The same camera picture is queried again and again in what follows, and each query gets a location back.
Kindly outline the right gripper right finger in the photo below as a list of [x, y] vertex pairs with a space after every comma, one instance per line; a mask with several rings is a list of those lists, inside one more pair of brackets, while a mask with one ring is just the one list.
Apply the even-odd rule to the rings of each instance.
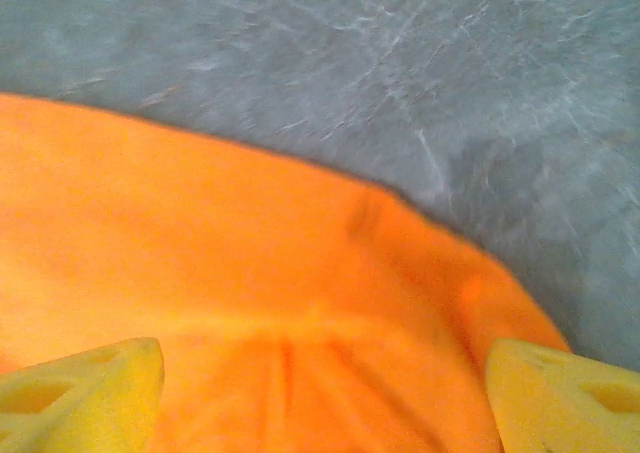
[[513, 339], [493, 343], [485, 384], [506, 452], [637, 452], [639, 374]]

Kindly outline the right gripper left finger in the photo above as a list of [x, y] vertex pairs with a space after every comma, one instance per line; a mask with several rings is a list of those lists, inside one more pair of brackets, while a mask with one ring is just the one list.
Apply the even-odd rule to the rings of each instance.
[[1, 375], [3, 452], [145, 452], [165, 379], [155, 338]]

